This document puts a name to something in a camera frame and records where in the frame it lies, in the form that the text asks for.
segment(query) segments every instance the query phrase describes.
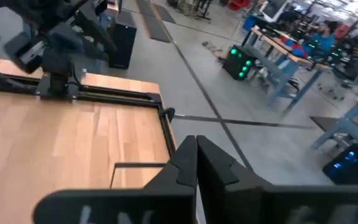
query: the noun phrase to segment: black box with green lights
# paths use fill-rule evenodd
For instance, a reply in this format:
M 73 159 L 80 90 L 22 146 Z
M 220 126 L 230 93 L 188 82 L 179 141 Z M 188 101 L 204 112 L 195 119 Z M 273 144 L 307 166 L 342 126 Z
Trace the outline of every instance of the black box with green lights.
M 255 65 L 255 60 L 256 58 L 245 48 L 234 45 L 227 53 L 223 69 L 225 69 L 233 79 L 244 80 L 247 78 L 251 68 Z

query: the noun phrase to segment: floor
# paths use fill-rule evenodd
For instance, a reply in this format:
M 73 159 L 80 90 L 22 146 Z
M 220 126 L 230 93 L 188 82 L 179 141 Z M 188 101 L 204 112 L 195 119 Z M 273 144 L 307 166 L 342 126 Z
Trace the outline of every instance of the floor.
M 164 0 L 151 1 L 166 6 Z M 208 40 L 217 48 L 227 50 L 230 45 L 239 44 L 244 37 L 243 31 L 237 29 L 242 22 L 242 12 L 230 11 L 212 3 L 209 13 L 212 21 L 208 24 L 167 7 L 176 21 L 176 24 L 163 23 L 174 40 L 174 43 L 167 44 L 147 37 L 135 0 L 124 0 L 123 9 L 131 11 L 137 24 L 129 69 L 110 69 L 103 62 L 79 58 L 78 61 L 83 62 L 88 71 L 156 82 L 160 85 L 165 106 L 174 107 L 177 114 L 237 119 L 249 123 L 174 119 L 172 127 L 177 143 L 181 143 L 187 135 L 205 135 L 241 164 L 273 184 L 333 184 L 321 172 L 322 166 L 329 160 L 330 146 L 320 151 L 309 149 L 323 133 L 309 116 L 338 117 L 344 114 L 355 103 L 353 93 L 348 93 L 342 102 L 333 101 L 314 86 L 283 116 L 288 100 L 279 100 L 273 107 L 267 107 L 266 90 L 255 83 L 233 80 L 216 62 L 216 57 L 201 45 Z M 9 21 L 9 26 L 4 25 L 6 21 Z M 1 8 L 0 58 L 7 58 L 2 49 L 3 43 L 21 29 L 20 17 Z M 310 77 L 306 71 L 299 71 L 297 76 L 303 82 Z M 333 77 L 324 74 L 319 81 L 331 83 Z M 308 129 L 271 127 L 266 123 L 296 124 Z

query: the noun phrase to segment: workbench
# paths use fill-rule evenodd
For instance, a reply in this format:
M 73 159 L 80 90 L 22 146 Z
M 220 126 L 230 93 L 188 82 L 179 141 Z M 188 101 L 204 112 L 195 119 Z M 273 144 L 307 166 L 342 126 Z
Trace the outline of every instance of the workbench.
M 1 59 L 0 72 L 43 75 Z M 92 73 L 81 82 L 160 93 L 156 83 Z M 169 158 L 153 108 L 0 92 L 0 223 L 32 223 L 35 204 L 60 189 L 141 188 Z
M 246 44 L 246 48 L 248 47 L 252 47 L 256 40 L 258 38 L 260 38 L 260 40 L 264 40 L 267 43 L 270 44 L 270 48 L 268 49 L 268 51 L 266 52 L 265 55 L 259 55 L 259 57 L 257 57 L 263 64 L 263 62 L 268 61 L 268 57 L 271 54 L 273 49 L 276 49 L 277 51 L 279 51 L 281 54 L 284 54 L 287 56 L 287 59 L 290 59 L 294 62 L 296 62 L 297 64 L 306 67 L 306 68 L 310 68 L 312 66 L 312 62 L 305 59 L 305 58 L 301 58 L 301 57 L 297 57 L 293 54 L 291 54 L 290 52 L 292 51 L 292 48 L 289 46 L 286 46 L 283 42 L 281 42 L 281 40 L 278 37 L 269 37 L 265 34 L 263 34 L 259 28 L 253 27 L 251 28 L 251 36 L 248 40 L 248 44 Z M 278 70 L 278 65 L 275 65 L 273 67 L 273 70 Z M 304 85 L 304 87 L 302 89 L 299 90 L 299 92 L 297 94 L 287 94 L 285 93 L 285 86 L 287 84 L 287 82 L 289 81 L 289 79 L 291 79 L 291 77 L 293 76 L 293 74 L 296 71 L 291 71 L 290 73 L 284 73 L 282 75 L 276 75 L 275 78 L 276 80 L 272 83 L 275 86 L 274 91 L 270 94 L 270 96 L 268 97 L 268 105 L 272 105 L 273 102 L 278 98 L 278 97 L 284 97 L 284 98 L 290 98 L 292 99 L 291 103 L 288 106 L 288 110 L 290 110 L 291 108 L 293 108 L 296 103 L 305 95 L 305 93 L 310 89 L 310 87 L 313 85 L 313 83 L 319 78 L 319 76 L 322 74 L 322 72 L 328 72 L 331 71 L 331 67 L 328 65 L 323 65 L 320 63 L 317 63 L 315 66 L 315 73 L 312 75 L 312 77 L 309 79 L 309 81 L 307 81 Z M 269 74 L 268 76 L 268 80 L 272 80 L 271 74 Z
M 358 140 L 358 124 L 356 124 L 353 119 L 358 116 L 358 97 L 357 103 L 352 107 L 344 116 L 339 118 L 335 125 L 327 130 L 323 135 L 321 135 L 311 146 L 312 149 L 318 149 L 321 145 L 324 144 L 328 139 L 335 140 L 340 146 L 346 147 L 347 144 L 343 142 L 340 136 L 337 136 L 339 130 L 341 133 L 346 133 L 352 136 L 354 139 Z

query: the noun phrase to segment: computer tower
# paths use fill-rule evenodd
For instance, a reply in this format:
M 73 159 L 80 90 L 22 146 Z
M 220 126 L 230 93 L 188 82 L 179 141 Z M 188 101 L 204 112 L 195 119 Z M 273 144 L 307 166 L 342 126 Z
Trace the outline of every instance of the computer tower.
M 358 144 L 353 144 L 323 167 L 335 184 L 358 184 Z
M 234 45 L 227 53 L 223 69 L 225 69 L 233 79 L 244 80 L 254 66 L 255 60 L 256 58 L 253 57 L 248 50 L 239 45 Z
M 136 30 L 132 14 L 128 11 L 121 11 L 116 17 L 116 23 L 109 28 L 110 37 L 118 48 L 116 52 L 108 52 L 109 67 L 121 69 L 129 67 Z

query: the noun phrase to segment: chair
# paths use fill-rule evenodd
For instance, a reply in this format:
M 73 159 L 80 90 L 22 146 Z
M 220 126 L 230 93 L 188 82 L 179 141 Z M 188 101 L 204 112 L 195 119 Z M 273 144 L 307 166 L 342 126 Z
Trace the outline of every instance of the chair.
M 358 85 L 358 60 L 353 63 L 354 66 L 351 66 L 344 70 L 335 66 L 333 68 L 333 74 L 336 79 L 336 83 L 333 86 L 322 86 L 321 83 L 318 84 L 319 90 L 325 91 L 328 89 L 328 93 L 333 94 L 334 100 L 343 100 L 345 97 L 345 90 L 351 89 Z

